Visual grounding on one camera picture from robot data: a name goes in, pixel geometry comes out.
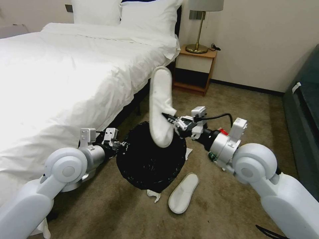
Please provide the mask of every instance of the wooden nightstand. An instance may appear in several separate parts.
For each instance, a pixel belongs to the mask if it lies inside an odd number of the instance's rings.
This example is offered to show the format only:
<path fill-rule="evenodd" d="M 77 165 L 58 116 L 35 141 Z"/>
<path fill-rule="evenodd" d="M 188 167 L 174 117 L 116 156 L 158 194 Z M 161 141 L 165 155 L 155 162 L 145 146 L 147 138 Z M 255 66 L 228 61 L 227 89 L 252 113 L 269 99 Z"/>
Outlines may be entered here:
<path fill-rule="evenodd" d="M 193 54 L 181 47 L 176 59 L 173 88 L 206 95 L 214 69 L 217 51 L 208 50 L 204 54 Z"/>

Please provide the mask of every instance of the table lamp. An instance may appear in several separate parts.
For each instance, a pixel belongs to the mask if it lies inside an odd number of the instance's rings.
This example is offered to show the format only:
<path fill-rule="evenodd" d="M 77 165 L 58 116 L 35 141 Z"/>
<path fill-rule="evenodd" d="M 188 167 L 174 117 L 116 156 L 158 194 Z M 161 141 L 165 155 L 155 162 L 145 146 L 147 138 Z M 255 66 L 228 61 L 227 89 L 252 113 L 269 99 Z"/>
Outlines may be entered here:
<path fill-rule="evenodd" d="M 200 33 L 202 31 L 203 20 L 206 12 L 218 12 L 224 8 L 224 0 L 189 0 L 189 9 L 193 11 L 201 11 L 202 18 L 200 21 L 200 27 L 198 32 L 198 38 L 196 44 L 186 46 L 186 51 L 191 53 L 203 54 L 208 51 L 206 46 L 199 44 Z"/>

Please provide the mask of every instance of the electrical outlet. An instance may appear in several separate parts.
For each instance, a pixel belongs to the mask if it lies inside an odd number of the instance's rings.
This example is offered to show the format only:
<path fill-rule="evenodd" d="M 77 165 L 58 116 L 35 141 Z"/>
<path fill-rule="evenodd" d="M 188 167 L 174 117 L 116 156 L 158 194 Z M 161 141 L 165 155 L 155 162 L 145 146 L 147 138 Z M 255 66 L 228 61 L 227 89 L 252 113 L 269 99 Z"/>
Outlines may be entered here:
<path fill-rule="evenodd" d="M 189 19 L 190 20 L 201 20 L 202 19 L 202 11 L 189 11 Z"/>
<path fill-rule="evenodd" d="M 73 7 L 72 7 L 72 5 L 66 4 L 66 5 L 65 5 L 65 9 L 66 9 L 67 12 L 73 12 Z"/>

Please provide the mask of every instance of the carpet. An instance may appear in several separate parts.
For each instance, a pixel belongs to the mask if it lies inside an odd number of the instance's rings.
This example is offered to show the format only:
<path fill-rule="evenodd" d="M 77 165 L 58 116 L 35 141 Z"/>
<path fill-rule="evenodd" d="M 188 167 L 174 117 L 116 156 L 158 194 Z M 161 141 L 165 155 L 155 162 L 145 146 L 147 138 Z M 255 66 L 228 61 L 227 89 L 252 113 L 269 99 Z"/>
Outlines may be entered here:
<path fill-rule="evenodd" d="M 145 98 L 141 103 L 141 116 L 133 112 L 120 125 L 120 140 L 136 124 L 148 120 L 148 101 Z M 173 106 L 177 115 L 190 115 L 196 106 L 206 106 L 209 117 L 227 112 L 234 119 L 248 120 L 242 145 L 254 142 L 269 147 L 281 170 L 297 177 L 280 97 L 211 84 L 205 97 L 174 90 Z M 208 126 L 230 129 L 228 118 L 211 120 Z M 266 239 L 255 224 L 282 234 L 249 185 L 240 184 L 212 163 L 202 145 L 187 139 L 187 146 L 193 152 L 156 204 L 146 191 L 122 178 L 115 159 L 99 167 L 96 177 L 80 188 L 59 194 L 53 207 L 58 219 L 49 222 L 52 239 Z M 176 215 L 169 210 L 168 198 L 190 172 L 198 175 L 199 184 L 187 211 Z"/>

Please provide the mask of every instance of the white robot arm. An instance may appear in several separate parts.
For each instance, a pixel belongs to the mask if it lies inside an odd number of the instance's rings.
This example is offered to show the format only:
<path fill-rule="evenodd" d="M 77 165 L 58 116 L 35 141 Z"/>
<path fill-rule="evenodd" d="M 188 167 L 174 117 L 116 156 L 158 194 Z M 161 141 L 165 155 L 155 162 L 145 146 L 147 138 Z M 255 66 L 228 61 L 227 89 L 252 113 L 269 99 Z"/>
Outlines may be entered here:
<path fill-rule="evenodd" d="M 0 207 L 0 237 L 25 239 L 45 219 L 59 192 L 71 191 L 95 174 L 96 168 L 116 154 L 117 129 L 108 128 L 101 145 L 93 145 L 96 130 L 80 130 L 80 147 L 63 148 L 45 162 L 45 174 L 26 183 L 18 193 Z"/>
<path fill-rule="evenodd" d="M 277 167 L 273 152 L 249 143 L 239 147 L 247 121 L 237 118 L 229 135 L 207 129 L 206 108 L 192 116 L 163 114 L 181 137 L 191 137 L 216 155 L 216 164 L 241 183 L 250 184 L 261 197 L 264 210 L 290 239 L 319 239 L 319 203 L 295 178 Z"/>

